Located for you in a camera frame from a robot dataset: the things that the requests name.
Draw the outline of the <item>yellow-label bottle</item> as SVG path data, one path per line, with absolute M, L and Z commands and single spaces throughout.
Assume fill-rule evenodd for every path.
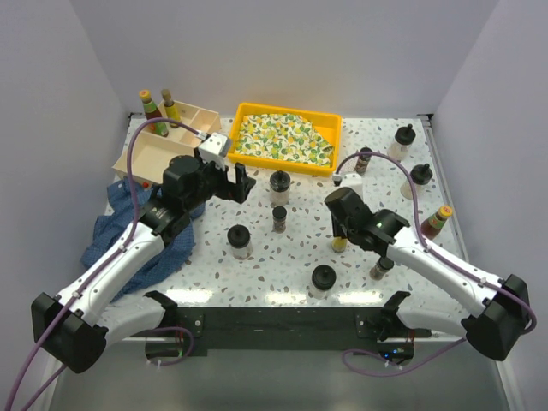
M 179 122 L 181 120 L 179 111 L 176 107 L 175 101 L 173 100 L 170 90 L 165 88 L 161 90 L 161 95 L 164 103 L 164 109 L 167 117 L 171 120 Z
M 332 239 L 331 242 L 331 249 L 335 253 L 343 253 L 348 245 L 348 240 L 346 238 L 342 238 L 341 236 L 335 236 Z

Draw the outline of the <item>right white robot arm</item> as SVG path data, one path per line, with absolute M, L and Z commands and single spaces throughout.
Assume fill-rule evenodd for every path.
M 442 311 L 393 307 L 381 316 L 387 334 L 399 337 L 416 328 L 441 331 L 465 339 L 491 360 L 504 361 L 532 324 L 527 284 L 520 277 L 501 278 L 470 265 L 422 239 L 393 211 L 372 212 L 352 188 L 337 188 L 327 195 L 325 205 L 350 243 L 415 271 L 465 310 L 457 318 Z

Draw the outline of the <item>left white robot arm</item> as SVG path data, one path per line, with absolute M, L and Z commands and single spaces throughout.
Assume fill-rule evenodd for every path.
M 104 309 L 128 280 L 159 255 L 191 223 L 191 214 L 216 196 L 244 203 L 255 186 L 243 164 L 235 180 L 226 166 L 188 155 L 170 161 L 163 182 L 152 190 L 131 223 L 97 263 L 56 296 L 42 293 L 31 305 L 36 344 L 75 373 L 102 355 L 111 330 L 99 325 Z

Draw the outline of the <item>green-label sauce bottle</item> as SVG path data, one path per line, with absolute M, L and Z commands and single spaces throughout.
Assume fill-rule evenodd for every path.
M 163 117 L 148 89 L 141 90 L 139 95 L 147 120 Z M 167 137 L 169 135 L 169 130 L 167 129 L 167 124 L 165 122 L 151 123 L 147 128 L 151 133 L 158 136 Z

